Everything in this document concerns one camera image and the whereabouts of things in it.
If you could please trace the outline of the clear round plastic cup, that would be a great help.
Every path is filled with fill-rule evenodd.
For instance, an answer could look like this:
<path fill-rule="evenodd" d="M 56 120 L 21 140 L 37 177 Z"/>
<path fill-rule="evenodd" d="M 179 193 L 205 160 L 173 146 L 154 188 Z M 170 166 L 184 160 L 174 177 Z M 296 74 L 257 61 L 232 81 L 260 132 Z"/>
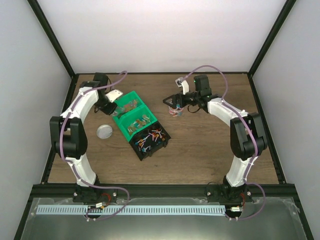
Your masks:
<path fill-rule="evenodd" d="M 182 107 L 182 108 L 180 108 L 180 107 L 178 107 L 178 108 L 172 108 L 172 107 L 170 107 L 170 106 L 168 107 L 168 112 L 169 112 L 169 114 L 172 115 L 173 117 L 181 116 L 182 113 L 183 113 L 183 110 L 184 110 L 183 107 Z"/>

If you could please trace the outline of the clear round cup lid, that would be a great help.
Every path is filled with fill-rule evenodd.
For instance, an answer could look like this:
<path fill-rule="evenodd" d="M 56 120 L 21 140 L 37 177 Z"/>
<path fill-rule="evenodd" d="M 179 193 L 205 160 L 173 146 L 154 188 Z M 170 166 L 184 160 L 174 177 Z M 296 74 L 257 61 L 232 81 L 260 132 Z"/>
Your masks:
<path fill-rule="evenodd" d="M 108 139 L 113 134 L 113 128 L 108 124 L 100 125 L 96 130 L 96 135 L 100 139 Z"/>

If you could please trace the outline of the green two-compartment candy bin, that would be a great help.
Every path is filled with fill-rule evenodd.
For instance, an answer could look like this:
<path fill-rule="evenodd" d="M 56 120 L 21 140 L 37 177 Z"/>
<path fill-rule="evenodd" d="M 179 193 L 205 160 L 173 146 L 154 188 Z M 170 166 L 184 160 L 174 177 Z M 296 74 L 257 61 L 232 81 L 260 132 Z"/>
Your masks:
<path fill-rule="evenodd" d="M 123 95 L 115 103 L 125 108 L 124 114 L 112 118 L 128 142 L 134 134 L 158 121 L 135 91 Z"/>

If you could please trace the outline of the black lollipop bin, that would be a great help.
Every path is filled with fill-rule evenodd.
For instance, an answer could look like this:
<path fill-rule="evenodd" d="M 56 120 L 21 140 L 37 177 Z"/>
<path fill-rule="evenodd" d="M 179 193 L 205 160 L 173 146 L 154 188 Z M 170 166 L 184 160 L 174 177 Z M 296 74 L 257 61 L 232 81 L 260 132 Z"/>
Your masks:
<path fill-rule="evenodd" d="M 171 136 L 159 121 L 138 131 L 130 139 L 129 144 L 140 161 L 151 157 L 156 151 L 165 148 Z"/>

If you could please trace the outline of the silver metal scoop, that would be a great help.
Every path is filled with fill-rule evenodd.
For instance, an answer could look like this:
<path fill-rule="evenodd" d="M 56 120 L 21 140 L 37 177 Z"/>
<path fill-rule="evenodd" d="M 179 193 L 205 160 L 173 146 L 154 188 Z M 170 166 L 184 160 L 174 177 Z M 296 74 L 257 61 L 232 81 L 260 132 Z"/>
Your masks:
<path fill-rule="evenodd" d="M 111 115 L 113 117 L 119 118 L 121 115 L 123 115 L 125 113 L 125 110 L 126 109 L 124 107 L 118 106 Z"/>

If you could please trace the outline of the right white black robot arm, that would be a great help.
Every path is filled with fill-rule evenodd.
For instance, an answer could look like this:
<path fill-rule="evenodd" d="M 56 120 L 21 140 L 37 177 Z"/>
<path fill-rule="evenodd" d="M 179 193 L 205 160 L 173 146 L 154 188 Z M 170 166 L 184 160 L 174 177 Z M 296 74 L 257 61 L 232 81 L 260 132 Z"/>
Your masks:
<path fill-rule="evenodd" d="M 185 78 L 176 79 L 181 92 L 164 98 L 163 103 L 173 109 L 198 106 L 229 127 L 233 160 L 223 178 L 221 192 L 225 200 L 232 202 L 244 192 L 252 166 L 268 147 L 262 118 L 256 112 L 240 110 L 228 104 L 224 97 L 213 94 L 207 75 L 197 75 L 193 82 L 195 90 L 191 92 Z"/>

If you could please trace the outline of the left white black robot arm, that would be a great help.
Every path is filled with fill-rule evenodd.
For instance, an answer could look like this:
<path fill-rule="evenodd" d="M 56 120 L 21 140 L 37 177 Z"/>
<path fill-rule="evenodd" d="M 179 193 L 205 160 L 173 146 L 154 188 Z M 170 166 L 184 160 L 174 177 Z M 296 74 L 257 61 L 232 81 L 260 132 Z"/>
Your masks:
<path fill-rule="evenodd" d="M 86 154 L 88 139 L 84 122 L 91 108 L 108 116 L 113 114 L 117 108 L 115 100 L 122 95 L 113 89 L 106 93 L 102 86 L 111 89 L 113 84 L 106 74 L 97 72 L 92 81 L 82 82 L 70 106 L 49 121 L 51 146 L 69 165 L 76 178 L 75 202 L 94 203 L 102 196 L 102 189 L 97 186 L 99 178 Z"/>

